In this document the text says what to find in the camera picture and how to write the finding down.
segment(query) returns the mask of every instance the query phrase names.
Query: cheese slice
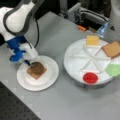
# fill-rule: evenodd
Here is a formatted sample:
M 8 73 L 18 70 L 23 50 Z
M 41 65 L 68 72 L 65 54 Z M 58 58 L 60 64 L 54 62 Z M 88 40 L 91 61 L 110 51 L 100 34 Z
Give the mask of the cheese slice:
M 87 36 L 86 45 L 97 46 L 99 44 L 98 36 Z

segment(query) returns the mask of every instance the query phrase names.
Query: red food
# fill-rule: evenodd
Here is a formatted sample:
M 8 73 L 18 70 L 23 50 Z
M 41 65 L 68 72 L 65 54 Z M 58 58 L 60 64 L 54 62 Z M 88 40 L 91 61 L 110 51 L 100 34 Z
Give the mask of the red food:
M 83 76 L 83 80 L 88 84 L 95 84 L 98 81 L 98 76 L 89 72 Z

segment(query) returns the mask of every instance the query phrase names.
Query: table surface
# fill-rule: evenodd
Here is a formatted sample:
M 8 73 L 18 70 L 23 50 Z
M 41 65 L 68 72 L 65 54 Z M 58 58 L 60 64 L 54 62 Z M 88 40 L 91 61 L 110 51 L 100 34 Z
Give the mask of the table surface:
M 119 120 L 120 78 L 104 88 L 90 90 L 76 86 L 63 66 L 64 53 L 73 42 L 93 33 L 82 32 L 77 26 L 51 12 L 39 21 L 40 55 L 53 58 L 59 66 L 57 81 L 44 91 L 31 92 L 17 81 L 20 63 L 9 61 L 10 52 L 0 48 L 0 81 L 42 120 Z M 35 44 L 36 26 L 31 25 L 27 39 Z

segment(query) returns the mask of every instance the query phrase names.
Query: sectioned plate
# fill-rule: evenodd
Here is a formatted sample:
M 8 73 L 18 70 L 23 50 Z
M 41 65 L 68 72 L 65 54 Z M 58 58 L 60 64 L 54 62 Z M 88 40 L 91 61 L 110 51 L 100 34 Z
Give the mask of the sectioned plate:
M 110 62 L 112 62 L 112 63 L 119 62 L 119 59 L 116 58 L 115 61 L 114 61 L 114 59 L 110 60 L 104 54 L 102 49 L 100 49 L 100 50 L 96 49 L 97 52 L 95 52 L 93 55 L 92 54 L 88 55 L 86 53 L 85 53 L 85 55 L 84 54 L 81 54 L 81 55 L 76 54 L 76 53 L 83 51 L 81 49 L 83 48 L 83 46 L 85 46 L 85 44 L 86 44 L 86 39 L 81 39 L 81 40 L 76 41 L 72 45 L 70 45 L 68 47 L 68 49 L 66 50 L 65 55 L 64 55 L 64 67 L 65 67 L 67 73 L 72 78 L 77 80 L 78 82 L 81 82 L 84 84 L 87 84 L 82 79 L 84 74 L 86 72 L 91 72 L 91 71 L 93 71 L 93 72 L 96 71 L 95 74 L 98 76 L 98 79 L 99 79 L 97 81 L 97 83 L 95 83 L 95 85 L 104 84 L 104 83 L 107 83 L 110 80 L 112 80 L 113 77 L 109 76 L 106 73 L 105 68 L 107 67 L 107 65 Z M 99 42 L 99 46 L 101 46 L 101 47 L 106 44 L 107 44 L 107 42 L 102 41 L 102 40 L 100 40 L 100 42 Z M 95 65 L 94 67 L 89 67 L 89 66 L 92 66 L 90 64 L 88 64 L 88 66 L 86 65 L 88 62 L 91 63 L 91 60 L 92 60 L 93 64 Z

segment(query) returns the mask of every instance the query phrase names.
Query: toast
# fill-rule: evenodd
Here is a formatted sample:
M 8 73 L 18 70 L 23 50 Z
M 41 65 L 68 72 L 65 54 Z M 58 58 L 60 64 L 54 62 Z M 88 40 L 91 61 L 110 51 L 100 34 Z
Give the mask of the toast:
M 47 69 L 40 62 L 35 62 L 33 66 L 28 68 L 27 73 L 37 80 L 46 71 Z
M 102 50 L 110 58 L 118 57 L 120 55 L 120 45 L 119 45 L 119 42 L 113 41 L 112 43 L 109 43 L 109 44 L 103 46 Z

